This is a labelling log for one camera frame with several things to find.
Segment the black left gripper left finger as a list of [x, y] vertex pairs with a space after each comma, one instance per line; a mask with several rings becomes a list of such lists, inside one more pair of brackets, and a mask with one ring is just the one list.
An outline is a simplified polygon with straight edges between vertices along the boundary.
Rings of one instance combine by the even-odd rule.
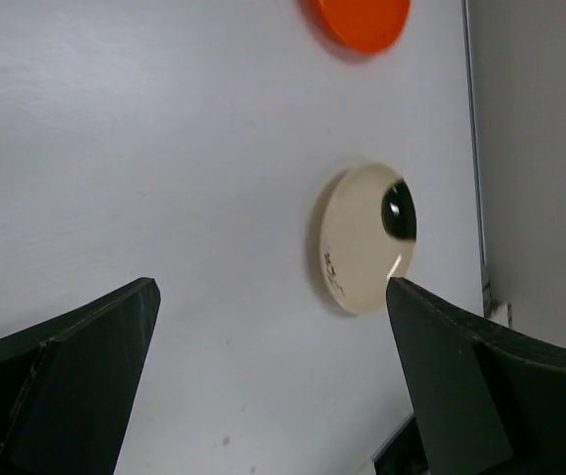
[[159, 307], [139, 278], [0, 338], [0, 474], [114, 472]]

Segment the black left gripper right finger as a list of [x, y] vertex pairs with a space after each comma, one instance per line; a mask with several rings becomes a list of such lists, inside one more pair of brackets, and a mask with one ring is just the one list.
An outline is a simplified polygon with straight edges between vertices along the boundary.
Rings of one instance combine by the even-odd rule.
[[391, 329], [433, 474], [566, 474], [566, 348], [390, 279]]

